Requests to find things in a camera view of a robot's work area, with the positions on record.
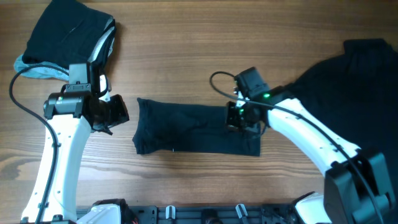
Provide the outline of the black t-shirt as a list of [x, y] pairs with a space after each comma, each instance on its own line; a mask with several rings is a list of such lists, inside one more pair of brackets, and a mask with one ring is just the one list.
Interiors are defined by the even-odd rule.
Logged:
[[225, 124], [222, 106], [161, 103], [138, 98], [139, 121], [132, 139], [138, 154], [158, 150], [259, 156], [261, 140]]

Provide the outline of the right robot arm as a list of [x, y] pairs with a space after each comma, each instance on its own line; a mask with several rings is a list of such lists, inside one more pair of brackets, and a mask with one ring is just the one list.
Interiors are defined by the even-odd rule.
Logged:
[[396, 206], [384, 155], [335, 134], [284, 87], [269, 89], [252, 67], [233, 77], [229, 128], [261, 134], [261, 123], [291, 140], [318, 168], [323, 193], [294, 202], [301, 223], [386, 223]]

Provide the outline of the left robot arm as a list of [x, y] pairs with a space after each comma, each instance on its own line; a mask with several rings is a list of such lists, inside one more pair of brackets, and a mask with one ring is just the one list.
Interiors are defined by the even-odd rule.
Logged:
[[61, 91], [44, 103], [45, 145], [21, 223], [76, 222], [76, 187], [90, 134], [111, 134], [112, 127], [129, 121], [121, 95], [109, 95], [102, 69], [71, 64], [68, 76]]

